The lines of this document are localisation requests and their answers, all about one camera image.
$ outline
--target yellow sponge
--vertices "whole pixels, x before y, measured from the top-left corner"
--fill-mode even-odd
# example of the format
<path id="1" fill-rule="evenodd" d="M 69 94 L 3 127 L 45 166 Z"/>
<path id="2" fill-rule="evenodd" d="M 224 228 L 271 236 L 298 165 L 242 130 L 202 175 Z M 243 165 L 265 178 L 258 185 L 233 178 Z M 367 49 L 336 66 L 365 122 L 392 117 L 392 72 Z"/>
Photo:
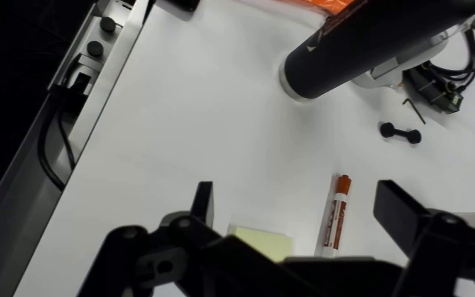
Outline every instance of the yellow sponge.
<path id="1" fill-rule="evenodd" d="M 230 226 L 228 232 L 247 242 L 273 262 L 283 261 L 285 257 L 291 256 L 293 251 L 291 237 L 283 234 L 250 229 L 243 226 Z"/>

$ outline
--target orange label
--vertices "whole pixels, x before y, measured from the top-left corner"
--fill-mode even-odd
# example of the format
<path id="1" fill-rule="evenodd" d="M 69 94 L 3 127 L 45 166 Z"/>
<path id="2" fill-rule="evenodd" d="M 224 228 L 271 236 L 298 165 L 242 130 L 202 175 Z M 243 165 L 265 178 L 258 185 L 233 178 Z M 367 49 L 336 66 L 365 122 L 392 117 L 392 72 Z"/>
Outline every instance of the orange label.
<path id="1" fill-rule="evenodd" d="M 349 3 L 352 3 L 352 0 L 304 0 L 304 1 L 319 6 L 331 15 L 337 15 L 341 10 L 349 6 Z"/>
<path id="2" fill-rule="evenodd" d="M 331 211 L 329 211 L 329 214 L 326 218 L 322 246 L 329 246 L 331 244 L 331 232 L 332 232 L 332 224 L 334 224 L 334 208 L 336 208 L 336 201 L 332 201 Z"/>
<path id="3" fill-rule="evenodd" d="M 346 203 L 339 203 L 339 213 L 337 213 L 337 224 L 336 224 L 336 232 L 334 232 L 334 241 L 332 241 L 332 249 L 337 249 L 339 246 L 339 236 L 341 236 L 341 224 L 342 224 L 342 214 L 346 211 Z"/>

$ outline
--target dark background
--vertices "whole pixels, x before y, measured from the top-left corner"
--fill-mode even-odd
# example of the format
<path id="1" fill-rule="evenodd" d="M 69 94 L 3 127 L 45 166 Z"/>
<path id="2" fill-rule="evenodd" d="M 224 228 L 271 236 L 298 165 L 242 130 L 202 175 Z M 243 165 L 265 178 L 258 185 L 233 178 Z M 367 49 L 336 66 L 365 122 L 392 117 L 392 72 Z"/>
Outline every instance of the dark background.
<path id="1" fill-rule="evenodd" d="M 0 0 L 0 178 L 92 0 Z"/>

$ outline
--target black connector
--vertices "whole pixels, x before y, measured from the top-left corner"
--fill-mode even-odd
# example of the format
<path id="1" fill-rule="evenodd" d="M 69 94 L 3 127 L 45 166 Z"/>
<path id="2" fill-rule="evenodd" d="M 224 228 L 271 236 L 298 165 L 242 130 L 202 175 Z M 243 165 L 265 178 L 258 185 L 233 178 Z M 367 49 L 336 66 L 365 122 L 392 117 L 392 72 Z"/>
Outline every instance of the black connector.
<path id="1" fill-rule="evenodd" d="M 463 96 L 451 81 L 441 77 L 430 64 L 403 71 L 403 79 L 430 105 L 448 114 L 458 112 Z"/>
<path id="2" fill-rule="evenodd" d="M 379 130 L 384 138 L 398 135 L 398 137 L 407 138 L 408 143 L 421 142 L 421 135 L 418 130 L 398 130 L 390 122 L 384 122 Z"/>

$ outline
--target red marker cap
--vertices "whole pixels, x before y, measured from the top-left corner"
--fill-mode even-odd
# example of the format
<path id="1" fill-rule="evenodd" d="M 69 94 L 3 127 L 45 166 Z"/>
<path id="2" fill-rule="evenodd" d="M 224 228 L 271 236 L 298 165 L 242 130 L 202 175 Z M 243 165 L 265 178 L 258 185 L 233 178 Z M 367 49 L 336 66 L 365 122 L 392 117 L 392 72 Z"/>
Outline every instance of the red marker cap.
<path id="1" fill-rule="evenodd" d="M 349 186 L 351 186 L 351 178 L 349 178 L 347 175 L 341 175 L 341 176 L 336 180 L 336 190 L 334 190 L 334 193 L 347 195 L 347 193 L 349 193 Z"/>

